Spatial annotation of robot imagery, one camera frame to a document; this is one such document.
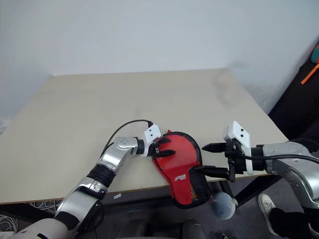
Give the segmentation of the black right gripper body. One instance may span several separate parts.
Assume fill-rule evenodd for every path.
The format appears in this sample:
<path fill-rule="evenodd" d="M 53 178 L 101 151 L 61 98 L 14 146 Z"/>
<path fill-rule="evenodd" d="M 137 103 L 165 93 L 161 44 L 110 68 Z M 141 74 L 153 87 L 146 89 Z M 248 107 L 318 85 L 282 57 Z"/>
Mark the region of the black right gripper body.
<path fill-rule="evenodd" d="M 241 144 L 236 139 L 226 141 L 225 157 L 228 159 L 229 173 L 228 180 L 235 181 L 236 174 L 243 174 L 246 171 L 245 154 Z"/>

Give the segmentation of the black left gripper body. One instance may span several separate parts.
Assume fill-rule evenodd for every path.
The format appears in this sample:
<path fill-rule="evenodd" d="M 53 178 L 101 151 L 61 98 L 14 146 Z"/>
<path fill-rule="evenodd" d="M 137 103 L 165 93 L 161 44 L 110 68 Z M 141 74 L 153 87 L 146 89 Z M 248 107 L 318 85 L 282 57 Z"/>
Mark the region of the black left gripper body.
<path fill-rule="evenodd" d="M 159 146 L 161 144 L 162 138 L 155 139 L 149 146 L 148 156 L 151 158 L 161 157 Z"/>

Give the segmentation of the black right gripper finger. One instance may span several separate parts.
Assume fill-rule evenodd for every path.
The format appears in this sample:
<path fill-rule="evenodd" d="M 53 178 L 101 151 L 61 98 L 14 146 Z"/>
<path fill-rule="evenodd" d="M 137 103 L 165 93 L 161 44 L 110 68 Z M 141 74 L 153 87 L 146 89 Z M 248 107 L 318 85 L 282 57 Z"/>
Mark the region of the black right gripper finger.
<path fill-rule="evenodd" d="M 221 153 L 225 151 L 226 143 L 209 143 L 201 149 L 211 153 Z"/>
<path fill-rule="evenodd" d="M 224 167 L 196 166 L 194 170 L 208 177 L 229 177 L 229 171 Z"/>

